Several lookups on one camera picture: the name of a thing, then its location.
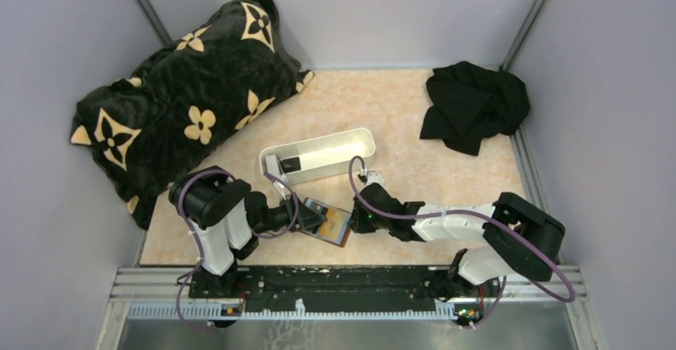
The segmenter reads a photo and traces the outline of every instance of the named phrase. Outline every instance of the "tabletop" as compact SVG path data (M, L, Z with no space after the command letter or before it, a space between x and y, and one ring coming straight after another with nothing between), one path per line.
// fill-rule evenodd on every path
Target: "tabletop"
M441 140L420 140L430 100L427 69L320 71L298 95L271 108L230 137L196 168L219 165L254 191L278 205L277 193L260 172L258 155L266 147L294 143L353 128L373 134L375 160L369 169L385 179L385 189L401 202L425 201L439 206L492 203L503 191L524 196L508 136L481 143L478 156L447 148ZM300 199L310 197L352 210L348 174L293 187ZM448 264L471 242L438 240L401 242L386 231L350 233L340 248L301 233L259 240L243 265L432 265ZM147 232L142 265L189 265L197 261L195 242L184 221L159 196Z

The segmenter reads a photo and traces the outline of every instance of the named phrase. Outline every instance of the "folded black cloth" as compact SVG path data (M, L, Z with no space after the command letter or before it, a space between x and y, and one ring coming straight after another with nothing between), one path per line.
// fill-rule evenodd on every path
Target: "folded black cloth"
M513 135L530 111L526 86L511 73L468 61L433 71L427 80L433 105L420 139L442 139L450 149L478 155L483 138Z

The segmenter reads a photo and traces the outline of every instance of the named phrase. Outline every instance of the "black pillow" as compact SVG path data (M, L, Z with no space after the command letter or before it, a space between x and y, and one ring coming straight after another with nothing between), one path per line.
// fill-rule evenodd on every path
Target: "black pillow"
M303 89L312 72L300 68L281 45L273 0L233 0L130 79L78 102L70 141L89 148L147 229L169 183Z

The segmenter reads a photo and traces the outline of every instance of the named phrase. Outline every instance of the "gray floor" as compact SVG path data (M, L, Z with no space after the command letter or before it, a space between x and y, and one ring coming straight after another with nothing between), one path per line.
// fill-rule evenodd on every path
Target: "gray floor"
M504 303L477 331L441 321L247 321L195 332L178 321L128 321L120 350L133 349L461 349L576 348L561 304Z

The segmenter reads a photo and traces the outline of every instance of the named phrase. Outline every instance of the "metal post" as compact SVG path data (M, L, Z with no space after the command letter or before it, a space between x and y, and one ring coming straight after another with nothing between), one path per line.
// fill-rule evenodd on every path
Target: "metal post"
M143 11L143 15L145 15L148 22L150 22L150 26L157 34L159 41L161 41L163 45L171 43L171 37L169 36L167 29L164 28L162 21L159 20L159 16L152 7L150 0L136 0L136 3L139 5L141 11Z
M509 51L507 52L505 60L500 65L501 71L509 71L509 69L512 67L514 59L517 57L517 54L521 50L521 46L524 44L526 37L528 36L531 28L533 27L533 24L535 23L537 16L540 15L540 11L542 10L542 7L546 2L547 0L535 0L535 2L533 3L533 6L529 11L528 16L526 16L523 25L521 25L521 28L519 29L517 37L514 39L512 46L509 47Z

